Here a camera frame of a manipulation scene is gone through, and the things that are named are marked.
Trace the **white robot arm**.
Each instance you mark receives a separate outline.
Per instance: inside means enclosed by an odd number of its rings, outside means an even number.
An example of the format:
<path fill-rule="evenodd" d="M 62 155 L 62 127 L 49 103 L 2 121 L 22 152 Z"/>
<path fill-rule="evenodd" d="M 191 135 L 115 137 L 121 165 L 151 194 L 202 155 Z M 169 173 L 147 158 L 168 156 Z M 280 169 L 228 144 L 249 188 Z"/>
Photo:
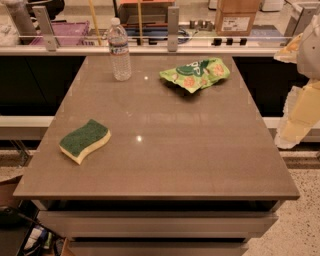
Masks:
<path fill-rule="evenodd" d="M 304 32 L 279 50 L 274 59 L 294 63 L 309 81 L 288 93 L 274 142 L 278 148 L 299 144 L 320 121 L 320 15 L 314 15 Z"/>

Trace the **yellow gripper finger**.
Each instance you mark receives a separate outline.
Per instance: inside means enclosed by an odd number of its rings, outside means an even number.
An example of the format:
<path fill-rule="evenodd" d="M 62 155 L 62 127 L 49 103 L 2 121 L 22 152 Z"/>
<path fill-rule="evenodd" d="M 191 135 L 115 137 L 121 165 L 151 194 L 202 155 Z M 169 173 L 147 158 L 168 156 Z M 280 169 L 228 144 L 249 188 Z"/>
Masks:
<path fill-rule="evenodd" d="M 293 86 L 285 101 L 283 117 L 274 138 L 280 149 L 298 145 L 320 121 L 320 81 L 310 79 L 299 88 Z"/>
<path fill-rule="evenodd" d="M 285 47 L 275 53 L 274 59 L 284 63 L 297 64 L 302 37 L 302 33 L 295 36 Z"/>

